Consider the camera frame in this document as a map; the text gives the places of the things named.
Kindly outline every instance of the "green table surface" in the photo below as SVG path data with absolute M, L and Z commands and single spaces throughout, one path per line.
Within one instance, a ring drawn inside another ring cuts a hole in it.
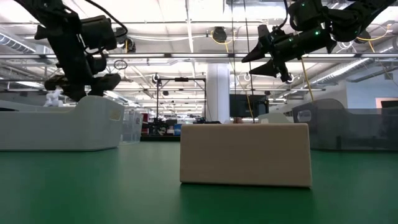
M 179 181 L 179 143 L 0 152 L 0 223 L 398 223 L 398 154 L 312 151 L 313 187 Z

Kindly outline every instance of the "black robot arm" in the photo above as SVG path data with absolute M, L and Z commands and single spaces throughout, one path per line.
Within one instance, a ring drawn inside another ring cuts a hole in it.
M 377 15 L 395 1 L 359 0 L 338 10 L 322 6 L 321 0 L 297 0 L 288 8 L 288 13 L 290 26 L 301 32 L 286 34 L 278 26 L 269 32 L 266 25 L 259 26 L 259 42 L 242 62 L 264 58 L 264 54 L 269 52 L 272 59 L 249 73 L 272 77 L 280 73 L 280 79 L 290 83 L 292 77 L 285 62 L 301 59 L 302 55 L 324 47 L 330 54 L 336 41 L 349 42 L 357 38 Z
M 102 9 L 95 2 L 86 0 Z M 91 86 L 89 95 L 103 96 L 105 90 L 112 90 L 120 82 L 117 74 L 93 78 L 106 68 L 103 50 L 116 48 L 116 37 L 111 21 L 105 16 L 80 19 L 79 15 L 62 3 L 62 0 L 15 0 L 40 23 L 36 40 L 47 39 L 58 59 L 57 66 L 65 76 L 55 76 L 45 82 L 48 90 L 63 88 L 63 94 L 75 101 L 86 96 L 85 86 Z M 98 49 L 89 53 L 87 49 Z

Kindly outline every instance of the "pillar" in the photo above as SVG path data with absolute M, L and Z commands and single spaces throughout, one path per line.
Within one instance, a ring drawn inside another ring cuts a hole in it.
M 211 63 L 207 68 L 206 120 L 229 121 L 229 67 L 227 63 Z

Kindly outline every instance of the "small white toy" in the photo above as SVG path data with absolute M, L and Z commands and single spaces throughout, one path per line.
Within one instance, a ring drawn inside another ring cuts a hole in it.
M 61 90 L 49 91 L 46 94 L 45 98 L 47 99 L 44 106 L 63 106 L 62 100 L 59 100 L 58 97 L 61 94 Z

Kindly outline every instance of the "cardboard box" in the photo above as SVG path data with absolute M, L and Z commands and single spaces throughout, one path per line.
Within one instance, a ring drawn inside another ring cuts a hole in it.
M 310 187 L 307 124 L 186 124 L 183 183 Z

